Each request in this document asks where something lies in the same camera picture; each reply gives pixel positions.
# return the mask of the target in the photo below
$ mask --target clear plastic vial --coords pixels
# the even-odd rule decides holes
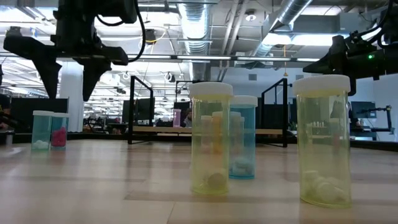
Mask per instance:
[[[33,111],[32,150],[48,151],[51,138],[52,111]]]
[[[300,197],[323,207],[350,207],[349,78],[303,78],[293,84],[293,91],[297,95]]]
[[[254,178],[257,105],[258,99],[255,96],[235,96],[231,100],[229,178]]]
[[[69,114],[54,113],[51,130],[51,150],[65,150],[67,147]]]
[[[228,192],[229,101],[232,86],[218,82],[190,86],[192,98],[192,190]]]
[[[174,109],[173,110],[174,118],[173,118],[173,127],[179,128],[181,125],[181,110]]]

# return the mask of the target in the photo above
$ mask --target computer screen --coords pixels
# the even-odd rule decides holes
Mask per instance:
[[[130,101],[129,100],[124,100],[123,101],[123,114],[122,114],[122,122],[123,123],[128,123],[129,122],[129,107]],[[152,104],[152,110],[155,108],[155,99]],[[150,120],[154,119],[154,111],[152,113],[152,117],[149,118],[149,111],[151,110],[150,108],[150,98],[145,98],[145,99],[139,99],[136,100],[136,103],[134,105],[134,120]]]
[[[376,109],[374,102],[351,102],[351,109],[356,118],[377,118],[375,111],[369,112],[368,110]]]

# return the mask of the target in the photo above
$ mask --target white pillar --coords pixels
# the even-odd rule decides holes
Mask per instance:
[[[61,71],[60,98],[68,98],[68,131],[83,130],[83,66],[77,62],[63,62]]]

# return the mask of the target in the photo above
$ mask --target white cap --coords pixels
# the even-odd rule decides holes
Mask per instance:
[[[53,111],[33,111],[34,116],[53,116]]]
[[[211,120],[211,116],[203,115],[200,117],[202,120]]]
[[[241,113],[232,111],[231,112],[231,117],[241,117]]]
[[[349,77],[346,75],[318,75],[302,78],[293,83],[294,95],[317,90],[351,91]]]
[[[220,82],[201,82],[189,86],[190,98],[197,95],[229,95],[232,96],[232,86]]]
[[[222,111],[213,112],[212,116],[223,117],[223,112]]]
[[[255,96],[234,96],[231,100],[231,105],[253,105],[257,107],[259,100]]]
[[[52,116],[56,118],[69,118],[69,114],[67,113],[54,113]]]

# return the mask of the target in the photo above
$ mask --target fluorescent light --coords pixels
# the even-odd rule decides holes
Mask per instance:
[[[242,61],[259,61],[259,62],[289,62],[291,58],[282,57],[238,57]]]
[[[292,43],[292,39],[288,35],[268,34],[266,38],[262,40],[262,43],[266,45],[289,45]]]
[[[304,46],[331,46],[332,38],[336,35],[342,35],[344,38],[348,34],[301,34],[293,38],[292,44]]]
[[[177,56],[181,60],[231,60],[231,57],[227,56],[194,56],[194,55],[181,55]]]
[[[319,58],[298,58],[298,62],[317,62]]]
[[[137,55],[129,55],[129,58],[135,58]],[[140,59],[170,59],[169,55],[141,55]]]

